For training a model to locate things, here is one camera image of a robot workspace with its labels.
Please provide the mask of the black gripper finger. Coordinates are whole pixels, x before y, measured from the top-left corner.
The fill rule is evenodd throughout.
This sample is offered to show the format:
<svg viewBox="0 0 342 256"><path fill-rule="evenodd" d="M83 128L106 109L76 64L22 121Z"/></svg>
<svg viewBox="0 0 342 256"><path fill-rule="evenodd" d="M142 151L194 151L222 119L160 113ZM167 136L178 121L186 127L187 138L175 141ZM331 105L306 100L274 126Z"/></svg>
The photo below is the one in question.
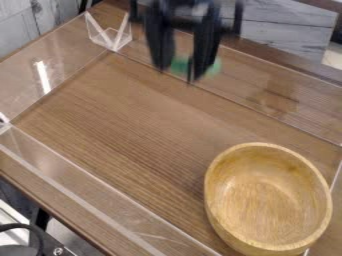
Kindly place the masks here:
<svg viewBox="0 0 342 256"><path fill-rule="evenodd" d="M154 0L144 13L144 33L154 66L164 71L175 55L174 28L170 24L170 1Z"/></svg>
<svg viewBox="0 0 342 256"><path fill-rule="evenodd" d="M213 0L203 0L207 11L194 29L194 52L189 59L187 81L197 81L215 63L222 39L221 7Z"/></svg>

